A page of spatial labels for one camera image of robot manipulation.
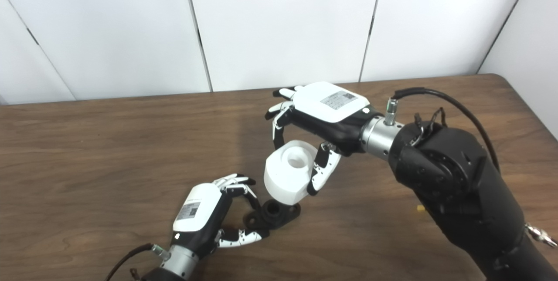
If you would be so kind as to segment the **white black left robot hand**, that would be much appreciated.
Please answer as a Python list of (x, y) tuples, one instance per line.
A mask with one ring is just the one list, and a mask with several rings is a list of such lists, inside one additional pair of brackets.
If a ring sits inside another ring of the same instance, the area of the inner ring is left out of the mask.
[(203, 259), (218, 248), (241, 247), (268, 238), (267, 229), (226, 229), (222, 225), (233, 198), (245, 197), (254, 210), (260, 206), (250, 188), (255, 183), (248, 176), (233, 173), (194, 186), (173, 222), (170, 245), (188, 249)]

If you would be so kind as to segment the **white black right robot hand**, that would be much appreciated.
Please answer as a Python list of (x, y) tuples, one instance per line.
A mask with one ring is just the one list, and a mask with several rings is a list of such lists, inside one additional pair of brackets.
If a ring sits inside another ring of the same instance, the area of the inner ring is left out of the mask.
[(306, 186), (315, 196), (329, 179), (341, 156), (365, 153), (362, 135), (365, 126), (380, 113), (367, 98), (328, 82), (315, 82), (274, 90), (275, 98), (284, 101), (273, 105), (265, 114), (272, 120), (275, 149), (285, 144), (285, 126), (295, 125), (323, 138)]

